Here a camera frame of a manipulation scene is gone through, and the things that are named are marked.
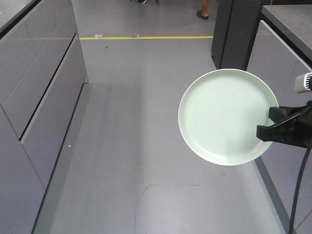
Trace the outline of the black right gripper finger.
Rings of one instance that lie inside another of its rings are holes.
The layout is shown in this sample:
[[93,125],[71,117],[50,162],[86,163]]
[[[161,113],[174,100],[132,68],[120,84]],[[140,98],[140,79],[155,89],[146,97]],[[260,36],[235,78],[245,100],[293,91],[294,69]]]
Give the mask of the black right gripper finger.
[[273,122],[279,122],[282,121],[289,116],[291,116],[294,113],[297,113],[304,109],[304,106],[301,107],[286,107],[286,106],[280,106],[280,107],[270,107],[269,108],[269,119]]
[[304,134],[297,125],[299,118],[300,114],[294,114],[271,126],[257,125],[256,137],[263,142],[304,144]]

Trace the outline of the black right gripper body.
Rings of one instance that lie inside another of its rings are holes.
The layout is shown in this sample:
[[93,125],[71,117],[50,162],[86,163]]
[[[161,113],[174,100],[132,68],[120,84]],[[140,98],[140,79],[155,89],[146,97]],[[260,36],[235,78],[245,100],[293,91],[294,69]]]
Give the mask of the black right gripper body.
[[306,108],[298,120],[300,141],[308,148],[312,138],[312,101],[308,101]]

